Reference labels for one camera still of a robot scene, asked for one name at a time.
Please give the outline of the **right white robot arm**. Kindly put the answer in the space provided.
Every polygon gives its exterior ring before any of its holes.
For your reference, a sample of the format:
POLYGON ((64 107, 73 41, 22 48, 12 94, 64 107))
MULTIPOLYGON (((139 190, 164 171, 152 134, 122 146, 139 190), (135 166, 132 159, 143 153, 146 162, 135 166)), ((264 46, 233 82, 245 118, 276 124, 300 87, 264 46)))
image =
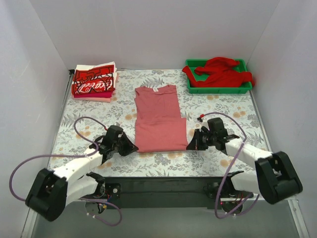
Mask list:
POLYGON ((256 193, 269 204, 275 204, 303 191, 303 185, 285 152, 264 151, 245 143, 235 134, 228 134, 221 118, 210 119, 196 129, 186 149, 205 151, 209 147, 242 161, 256 171, 255 174, 226 172, 217 188, 218 195, 223 190, 230 197, 241 191, 256 193))

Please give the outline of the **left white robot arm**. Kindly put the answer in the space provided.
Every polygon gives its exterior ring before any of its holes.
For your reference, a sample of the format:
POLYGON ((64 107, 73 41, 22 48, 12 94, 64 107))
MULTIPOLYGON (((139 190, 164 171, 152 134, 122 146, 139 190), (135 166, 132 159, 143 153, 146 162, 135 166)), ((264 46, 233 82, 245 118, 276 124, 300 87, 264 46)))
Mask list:
POLYGON ((113 195, 114 185, 93 172, 118 153, 125 157, 136 151, 123 129, 112 125, 106 134, 92 141, 82 157, 75 158, 53 170, 38 172, 25 204, 48 221, 56 220, 65 207, 81 198, 107 199, 113 195))

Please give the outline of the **pink t shirt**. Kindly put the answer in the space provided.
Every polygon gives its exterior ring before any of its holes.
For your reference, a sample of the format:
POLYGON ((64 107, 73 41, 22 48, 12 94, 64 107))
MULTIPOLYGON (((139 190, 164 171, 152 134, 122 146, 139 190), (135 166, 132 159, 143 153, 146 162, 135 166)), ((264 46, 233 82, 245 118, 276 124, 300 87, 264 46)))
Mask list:
POLYGON ((186 119, 181 116, 175 85, 135 89, 135 144, 139 153, 185 151, 186 119))

